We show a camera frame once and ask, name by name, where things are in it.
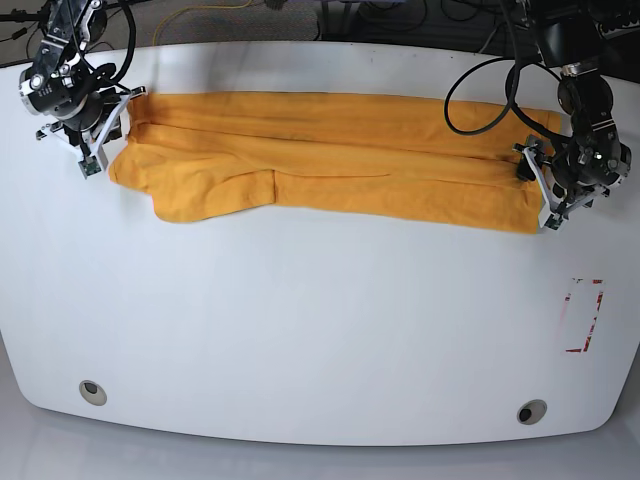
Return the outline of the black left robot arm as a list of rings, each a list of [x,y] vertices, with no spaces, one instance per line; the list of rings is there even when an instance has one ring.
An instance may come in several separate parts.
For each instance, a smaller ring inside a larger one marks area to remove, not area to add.
[[[536,41],[539,66],[560,71],[558,102],[570,118],[572,134],[564,137],[528,120],[549,139],[551,156],[538,147],[523,152],[520,175],[535,179],[544,208],[542,223],[556,228],[570,212],[608,196],[631,170],[632,154],[618,135],[612,117],[613,93],[600,73],[607,30],[639,20],[636,1],[525,1],[525,21]]]

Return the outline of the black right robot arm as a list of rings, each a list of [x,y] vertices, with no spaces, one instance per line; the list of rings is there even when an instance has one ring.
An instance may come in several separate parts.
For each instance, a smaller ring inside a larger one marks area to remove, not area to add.
[[[121,66],[94,66],[86,58],[107,27],[104,1],[52,1],[44,8],[48,18],[41,24],[38,51],[19,80],[25,108],[55,120],[39,129],[36,139],[50,138],[69,148],[85,177],[107,168],[104,145],[122,136],[122,112],[130,100],[146,93],[144,87],[130,89],[122,84],[133,61],[137,29],[130,3],[116,5],[129,32]]]

